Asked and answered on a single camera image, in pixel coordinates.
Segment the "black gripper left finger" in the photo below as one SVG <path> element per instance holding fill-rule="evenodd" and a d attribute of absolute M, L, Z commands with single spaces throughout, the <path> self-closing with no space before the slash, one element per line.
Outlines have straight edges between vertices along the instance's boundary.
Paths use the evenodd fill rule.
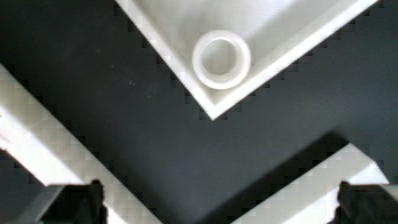
<path fill-rule="evenodd" d="M 50 185 L 17 218 L 17 224 L 109 224 L 106 187 L 90 184 Z"/>

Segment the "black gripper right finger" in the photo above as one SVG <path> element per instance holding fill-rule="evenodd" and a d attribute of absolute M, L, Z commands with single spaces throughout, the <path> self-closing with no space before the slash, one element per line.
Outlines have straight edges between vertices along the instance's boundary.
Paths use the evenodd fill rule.
<path fill-rule="evenodd" d="M 398 184 L 340 184 L 331 224 L 398 224 Z"/>

